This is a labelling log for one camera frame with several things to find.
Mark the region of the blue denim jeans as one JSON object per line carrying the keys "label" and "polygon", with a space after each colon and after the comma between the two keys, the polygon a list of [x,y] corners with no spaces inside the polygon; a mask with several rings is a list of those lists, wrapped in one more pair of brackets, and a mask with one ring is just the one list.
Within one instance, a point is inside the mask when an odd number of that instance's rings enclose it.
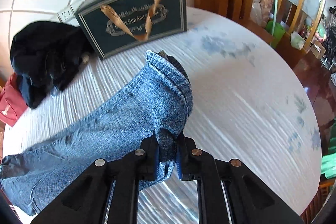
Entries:
{"label": "blue denim jeans", "polygon": [[146,64],[111,99],[54,137],[23,153],[6,156],[1,188],[28,215],[40,213],[95,160],[114,161],[156,136],[156,183],[168,179],[176,163],[175,139],[193,109],[185,69],[164,52],[146,53]]}

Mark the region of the black clothes pile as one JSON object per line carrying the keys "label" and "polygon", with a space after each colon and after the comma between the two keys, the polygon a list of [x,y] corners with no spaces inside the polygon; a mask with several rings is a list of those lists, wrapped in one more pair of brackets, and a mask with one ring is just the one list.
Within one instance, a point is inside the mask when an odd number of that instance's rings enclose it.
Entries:
{"label": "black clothes pile", "polygon": [[35,109],[53,89],[64,91],[94,52],[80,27],[52,21],[25,26],[13,37],[10,61],[26,105]]}

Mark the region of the white striped bed sheet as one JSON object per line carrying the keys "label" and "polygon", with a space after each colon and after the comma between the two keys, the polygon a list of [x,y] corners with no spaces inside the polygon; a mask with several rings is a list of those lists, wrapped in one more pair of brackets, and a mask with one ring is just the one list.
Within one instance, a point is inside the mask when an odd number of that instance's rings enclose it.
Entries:
{"label": "white striped bed sheet", "polygon": [[302,84],[278,53],[241,25],[191,7],[187,24],[187,32],[91,59],[64,92],[5,128],[3,155],[21,153],[85,117],[140,71],[146,51],[163,50],[192,85],[185,135],[214,158],[240,159],[303,213],[318,189],[321,142]]}

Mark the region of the red paper shopping bag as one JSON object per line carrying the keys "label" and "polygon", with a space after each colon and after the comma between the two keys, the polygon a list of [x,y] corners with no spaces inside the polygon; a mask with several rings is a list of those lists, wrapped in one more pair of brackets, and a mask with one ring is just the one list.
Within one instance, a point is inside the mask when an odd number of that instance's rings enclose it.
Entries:
{"label": "red paper shopping bag", "polygon": [[28,108],[18,89],[17,77],[17,74],[13,73],[1,91],[1,121],[11,127]]}

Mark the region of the green plastic bin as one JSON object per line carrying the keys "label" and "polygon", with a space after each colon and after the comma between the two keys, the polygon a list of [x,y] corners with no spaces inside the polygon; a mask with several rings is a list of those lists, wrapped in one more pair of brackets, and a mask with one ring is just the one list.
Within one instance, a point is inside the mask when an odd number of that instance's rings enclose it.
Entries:
{"label": "green plastic bin", "polygon": [[265,30],[273,36],[273,39],[270,42],[270,46],[275,49],[279,41],[282,39],[282,37],[286,33],[285,28],[277,22],[275,23],[274,28],[273,28],[273,21],[270,20],[267,23]]}

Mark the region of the white power strip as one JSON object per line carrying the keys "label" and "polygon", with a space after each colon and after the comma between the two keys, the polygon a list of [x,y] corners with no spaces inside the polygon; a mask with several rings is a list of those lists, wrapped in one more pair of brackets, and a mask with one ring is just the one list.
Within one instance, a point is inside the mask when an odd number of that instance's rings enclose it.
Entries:
{"label": "white power strip", "polygon": [[57,17],[61,23],[69,23],[75,18],[75,12],[86,0],[76,0],[68,4],[65,8],[57,13]]}

